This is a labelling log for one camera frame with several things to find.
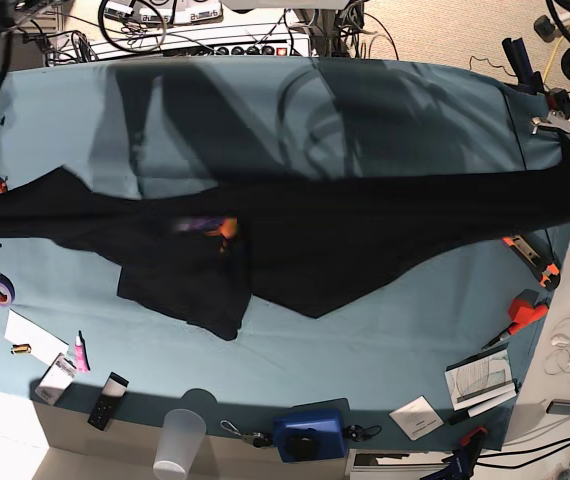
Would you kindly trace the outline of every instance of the small bottle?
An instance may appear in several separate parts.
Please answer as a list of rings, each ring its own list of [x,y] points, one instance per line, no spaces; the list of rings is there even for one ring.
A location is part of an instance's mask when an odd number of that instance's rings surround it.
[[[76,342],[74,351],[76,352],[76,370],[80,373],[87,373],[89,372],[89,368],[87,368],[87,360],[85,358],[85,345],[83,344],[83,340],[81,339],[80,333],[76,335]]]

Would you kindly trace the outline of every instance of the plastic cup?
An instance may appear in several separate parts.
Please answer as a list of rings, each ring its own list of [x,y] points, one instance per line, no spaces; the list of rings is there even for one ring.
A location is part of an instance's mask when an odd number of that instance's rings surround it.
[[[156,478],[185,480],[206,430],[205,421],[191,410],[172,410],[165,415],[154,460]]]

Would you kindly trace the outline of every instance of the beige carpet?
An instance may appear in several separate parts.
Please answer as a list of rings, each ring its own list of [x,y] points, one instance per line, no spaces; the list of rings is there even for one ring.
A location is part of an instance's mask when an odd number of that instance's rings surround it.
[[[509,68],[501,41],[522,37],[532,67],[543,73],[554,48],[554,43],[543,42],[533,29],[534,20],[547,14],[544,0],[371,0],[365,11],[388,28],[401,60],[469,68],[470,56],[475,55]],[[365,28],[382,32],[370,18]],[[371,38],[362,36],[368,44]],[[563,41],[554,60],[546,82],[550,88],[570,90],[560,69],[561,55],[568,46]],[[377,39],[372,58],[394,58],[389,42]],[[486,63],[473,61],[472,66],[476,72],[513,81]]]

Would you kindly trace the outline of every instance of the remote control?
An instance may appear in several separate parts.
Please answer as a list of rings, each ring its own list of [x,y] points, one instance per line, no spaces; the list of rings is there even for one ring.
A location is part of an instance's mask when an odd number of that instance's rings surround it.
[[[94,405],[92,413],[89,415],[87,423],[99,430],[105,430],[109,419],[112,418],[114,410],[116,410],[116,407],[127,390],[127,385],[129,385],[129,382],[123,377],[114,372],[110,373],[101,392],[101,396],[98,397],[98,401],[96,405]]]

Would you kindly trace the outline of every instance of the blue device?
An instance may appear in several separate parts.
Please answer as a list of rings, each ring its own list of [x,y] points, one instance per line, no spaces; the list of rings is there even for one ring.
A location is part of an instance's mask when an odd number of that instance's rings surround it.
[[[284,463],[345,458],[341,413],[330,408],[277,417],[274,445]]]

